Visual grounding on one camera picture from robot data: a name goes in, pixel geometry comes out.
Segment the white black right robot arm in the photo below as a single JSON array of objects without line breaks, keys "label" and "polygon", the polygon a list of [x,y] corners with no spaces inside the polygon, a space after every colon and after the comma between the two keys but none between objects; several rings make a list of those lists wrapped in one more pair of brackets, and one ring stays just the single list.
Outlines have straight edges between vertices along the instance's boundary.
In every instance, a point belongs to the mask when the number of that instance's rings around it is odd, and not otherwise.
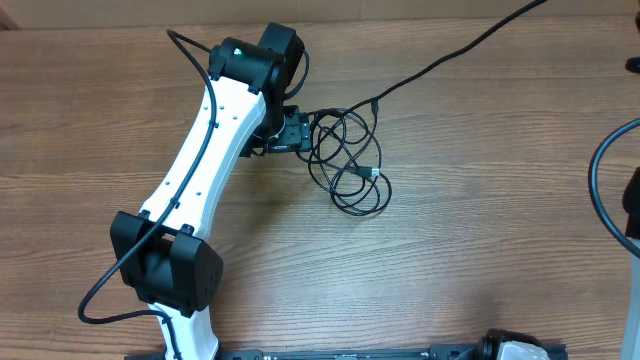
[{"label": "white black right robot arm", "polygon": [[[623,208],[628,213],[625,235],[639,250],[639,167],[636,167],[625,189]],[[630,264],[629,307],[619,358],[639,360],[639,253],[630,254]]]}]

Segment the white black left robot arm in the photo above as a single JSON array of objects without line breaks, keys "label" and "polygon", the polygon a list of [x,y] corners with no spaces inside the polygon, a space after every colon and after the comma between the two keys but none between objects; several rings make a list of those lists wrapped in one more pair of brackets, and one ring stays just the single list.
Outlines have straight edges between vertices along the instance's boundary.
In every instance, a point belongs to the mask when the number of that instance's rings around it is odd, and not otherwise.
[{"label": "white black left robot arm", "polygon": [[118,213],[110,228],[123,282],[161,327],[161,359],[213,359],[219,350],[209,305],[223,261],[207,241],[237,160],[311,148],[308,118],[285,103],[308,57],[294,29],[270,23],[257,44],[228,37],[208,53],[200,109],[174,163],[139,212]]}]

